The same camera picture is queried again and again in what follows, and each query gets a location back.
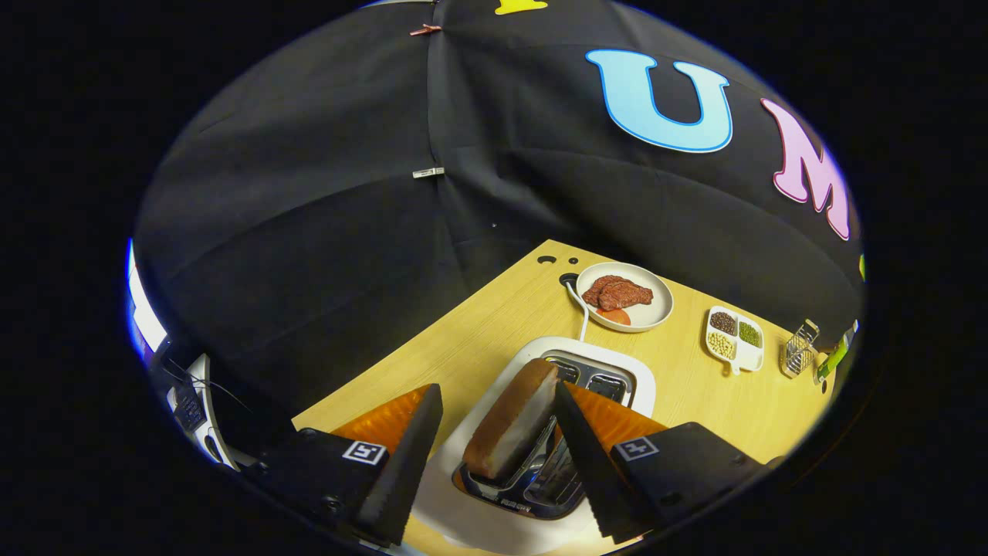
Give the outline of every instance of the beans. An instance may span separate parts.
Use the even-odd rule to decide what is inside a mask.
[[[710,349],[718,355],[727,359],[734,359],[734,343],[724,334],[711,332],[706,335],[706,341],[710,344]]]
[[[754,326],[748,323],[741,323],[741,333],[739,334],[741,339],[747,341],[748,343],[754,345],[755,347],[762,347],[762,336],[758,334]]]
[[[718,330],[734,335],[734,318],[726,313],[710,315],[710,325]]]

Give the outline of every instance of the green object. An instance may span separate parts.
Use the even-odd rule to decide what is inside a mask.
[[[748,343],[754,345],[755,347],[762,347],[762,338],[755,330],[753,326],[748,323],[741,323],[741,331],[738,334],[741,339],[747,341]]]
[[[844,356],[848,354],[848,348],[851,346],[851,341],[854,339],[856,332],[858,332],[858,320],[855,320],[855,323],[852,324],[851,328],[844,332],[844,335],[841,336],[841,341],[838,342],[837,349],[828,355],[827,358],[823,360],[823,363],[820,363],[819,368],[816,370],[817,382],[823,381],[834,372],[834,369],[836,369],[837,365],[840,364],[841,359],[844,359]]]

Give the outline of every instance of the black cloth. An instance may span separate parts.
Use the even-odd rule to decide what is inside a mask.
[[[410,37],[423,23],[443,30]],[[692,154],[621,130],[594,48],[656,58],[656,104],[675,120],[699,102],[673,61],[727,77],[731,143]],[[262,60],[186,126],[143,201],[135,257],[169,333],[295,412],[547,238],[788,329],[813,319],[836,342],[864,301],[853,199],[843,241],[776,190],[763,97],[819,151],[740,63],[620,4],[367,7]],[[433,167],[445,174],[413,179]]]

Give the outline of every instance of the wire basket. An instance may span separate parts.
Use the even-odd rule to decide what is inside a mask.
[[[785,343],[782,353],[782,370],[790,377],[797,377],[813,362],[816,355],[813,340],[820,335],[820,328],[807,319]]]

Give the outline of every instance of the yellow letter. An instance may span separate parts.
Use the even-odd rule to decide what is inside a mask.
[[[538,10],[547,6],[548,4],[545,2],[536,2],[536,0],[501,0],[501,7],[494,10],[494,13],[503,16],[505,14],[514,14],[515,12]]]

